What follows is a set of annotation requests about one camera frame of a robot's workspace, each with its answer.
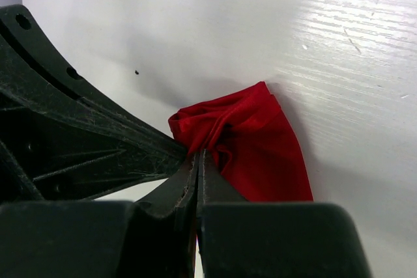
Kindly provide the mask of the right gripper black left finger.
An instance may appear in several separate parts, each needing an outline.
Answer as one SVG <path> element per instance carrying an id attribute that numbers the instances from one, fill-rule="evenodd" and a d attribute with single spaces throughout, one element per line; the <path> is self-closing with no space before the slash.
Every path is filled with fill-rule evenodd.
<path id="1" fill-rule="evenodd" d="M 141 277 L 193 277 L 199 155 L 137 202 Z"/>

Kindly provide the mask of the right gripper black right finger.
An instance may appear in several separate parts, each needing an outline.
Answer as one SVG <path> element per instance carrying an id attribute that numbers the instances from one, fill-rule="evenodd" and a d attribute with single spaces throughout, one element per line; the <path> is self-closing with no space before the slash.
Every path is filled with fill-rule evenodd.
<path id="1" fill-rule="evenodd" d="M 197 187 L 197 241 L 200 257 L 203 258 L 203 207 L 212 202 L 246 202 L 247 200 L 220 174 L 208 150 L 199 154 Z"/>

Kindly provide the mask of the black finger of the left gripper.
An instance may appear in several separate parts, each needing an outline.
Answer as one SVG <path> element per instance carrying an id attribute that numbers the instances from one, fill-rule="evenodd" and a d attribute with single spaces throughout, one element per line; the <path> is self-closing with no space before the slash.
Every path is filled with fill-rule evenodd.
<path id="1" fill-rule="evenodd" d="M 96 199 L 168 178 L 186 149 L 93 87 L 23 5 L 1 8 L 1 200 Z"/>

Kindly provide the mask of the red cloth napkin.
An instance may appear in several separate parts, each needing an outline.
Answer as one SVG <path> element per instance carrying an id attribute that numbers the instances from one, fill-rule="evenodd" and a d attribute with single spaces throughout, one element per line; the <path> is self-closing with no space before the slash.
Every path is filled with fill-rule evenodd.
<path id="1" fill-rule="evenodd" d="M 189 154 L 208 150 L 248 201 L 313 200 L 298 139 L 265 82 L 179 109 L 168 124 Z"/>

